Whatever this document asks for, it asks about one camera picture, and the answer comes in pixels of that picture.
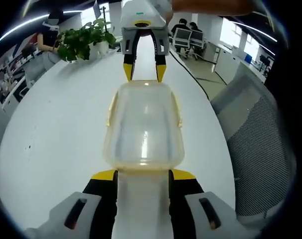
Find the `computer monitor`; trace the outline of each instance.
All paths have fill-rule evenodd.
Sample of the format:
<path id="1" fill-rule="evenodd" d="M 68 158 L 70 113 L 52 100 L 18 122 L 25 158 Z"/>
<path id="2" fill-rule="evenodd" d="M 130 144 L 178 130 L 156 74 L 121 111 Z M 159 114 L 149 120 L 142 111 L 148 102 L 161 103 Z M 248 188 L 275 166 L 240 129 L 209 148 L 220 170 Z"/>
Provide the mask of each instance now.
<path id="1" fill-rule="evenodd" d="M 96 18 L 99 18 L 101 16 L 98 0 L 95 0 L 95 4 L 93 4 L 93 12 L 95 13 Z"/>

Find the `gray mesh chair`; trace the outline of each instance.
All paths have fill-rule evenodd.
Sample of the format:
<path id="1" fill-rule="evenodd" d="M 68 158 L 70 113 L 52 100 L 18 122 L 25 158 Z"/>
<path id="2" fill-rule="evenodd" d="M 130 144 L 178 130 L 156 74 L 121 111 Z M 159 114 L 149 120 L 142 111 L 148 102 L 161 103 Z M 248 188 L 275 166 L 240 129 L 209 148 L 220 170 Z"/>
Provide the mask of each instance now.
<path id="1" fill-rule="evenodd" d="M 276 101 L 255 76 L 236 78 L 212 100 L 230 152 L 237 219 L 260 230 L 295 173 L 295 156 Z"/>
<path id="2" fill-rule="evenodd" d="M 185 57 L 185 55 L 181 54 L 181 48 L 189 49 L 190 48 L 190 38 L 191 38 L 192 31 L 177 28 L 175 34 L 173 36 L 172 44 L 176 48 L 176 52 L 179 55 Z"/>
<path id="3" fill-rule="evenodd" d="M 190 46 L 193 48 L 192 55 L 197 60 L 198 58 L 203 59 L 203 51 L 205 49 L 205 39 L 202 31 L 192 30 L 190 37 Z"/>

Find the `green leaves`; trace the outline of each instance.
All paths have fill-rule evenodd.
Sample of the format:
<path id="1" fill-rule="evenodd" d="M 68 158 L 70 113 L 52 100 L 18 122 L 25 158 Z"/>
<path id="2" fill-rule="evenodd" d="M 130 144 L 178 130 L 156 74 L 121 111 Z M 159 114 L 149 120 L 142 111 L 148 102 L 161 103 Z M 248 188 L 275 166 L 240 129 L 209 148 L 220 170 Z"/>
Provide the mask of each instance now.
<path id="1" fill-rule="evenodd" d="M 105 40 L 110 44 L 113 45 L 116 42 L 116 38 L 113 36 L 113 34 L 106 32 L 105 33 Z"/>
<path id="2" fill-rule="evenodd" d="M 89 60 L 90 46 L 98 42 L 107 41 L 110 45 L 116 42 L 115 37 L 104 27 L 111 24 L 103 18 L 88 22 L 79 30 L 70 29 L 58 36 L 61 45 L 58 48 L 58 55 L 64 61 L 75 61 L 77 58 Z"/>

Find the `white table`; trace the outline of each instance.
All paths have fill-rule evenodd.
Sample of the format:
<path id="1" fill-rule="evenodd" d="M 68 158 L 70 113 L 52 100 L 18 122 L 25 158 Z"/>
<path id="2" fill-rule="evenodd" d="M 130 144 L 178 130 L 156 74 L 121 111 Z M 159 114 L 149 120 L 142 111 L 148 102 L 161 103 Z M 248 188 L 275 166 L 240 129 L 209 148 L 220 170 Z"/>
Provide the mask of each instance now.
<path id="1" fill-rule="evenodd" d="M 134 79 L 156 78 L 152 45 L 151 38 L 140 39 Z M 94 173 L 111 168 L 102 151 L 111 100 L 126 82 L 123 58 L 61 61 L 18 105 L 0 148 L 0 198 L 23 229 L 40 226 L 55 205 L 82 192 Z M 175 92 L 183 120 L 185 159 L 178 168 L 235 208 L 230 155 L 210 102 L 171 55 L 166 63 L 163 82 Z"/>

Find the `clear plastic container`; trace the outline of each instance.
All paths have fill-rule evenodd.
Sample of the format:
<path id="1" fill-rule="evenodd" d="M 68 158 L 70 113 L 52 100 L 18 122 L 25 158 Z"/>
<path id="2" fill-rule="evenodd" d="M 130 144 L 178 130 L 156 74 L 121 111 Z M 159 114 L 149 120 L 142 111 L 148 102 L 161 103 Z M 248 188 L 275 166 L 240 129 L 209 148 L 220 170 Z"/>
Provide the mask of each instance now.
<path id="1" fill-rule="evenodd" d="M 104 156 L 116 169 L 166 170 L 184 158 L 178 104 L 164 83 L 123 84 L 108 125 Z"/>

